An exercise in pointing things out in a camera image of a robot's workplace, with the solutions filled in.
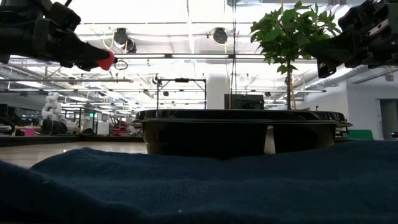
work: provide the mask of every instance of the dark blue cloth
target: dark blue cloth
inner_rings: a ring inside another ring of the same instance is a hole
[[[211,158],[78,149],[0,162],[0,219],[62,223],[398,223],[398,143]]]

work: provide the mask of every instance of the black pot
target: black pot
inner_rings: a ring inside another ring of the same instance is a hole
[[[149,154],[219,159],[262,155],[266,137],[276,153],[326,147],[351,126],[341,113],[272,110],[149,110],[136,122]]]

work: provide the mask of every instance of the wooden floor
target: wooden floor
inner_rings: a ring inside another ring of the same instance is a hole
[[[37,162],[68,150],[90,147],[109,152],[128,152],[146,154],[142,142],[74,142],[63,144],[44,144],[33,146],[0,147],[0,160],[19,166],[31,167]]]

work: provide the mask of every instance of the black robotic arm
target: black robotic arm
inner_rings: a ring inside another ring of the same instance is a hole
[[[0,62],[21,55],[59,62],[63,67],[107,70],[117,62],[112,52],[82,42],[74,33],[80,17],[51,0],[3,0],[0,6]]]
[[[318,76],[326,78],[344,64],[398,65],[398,0],[366,0],[339,19],[342,33],[305,49],[318,60]]]

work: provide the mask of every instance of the plant pot rim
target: plant pot rim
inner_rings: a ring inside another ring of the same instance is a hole
[[[342,113],[304,110],[145,110],[136,114],[135,123],[247,123],[247,124],[334,124],[350,127]]]

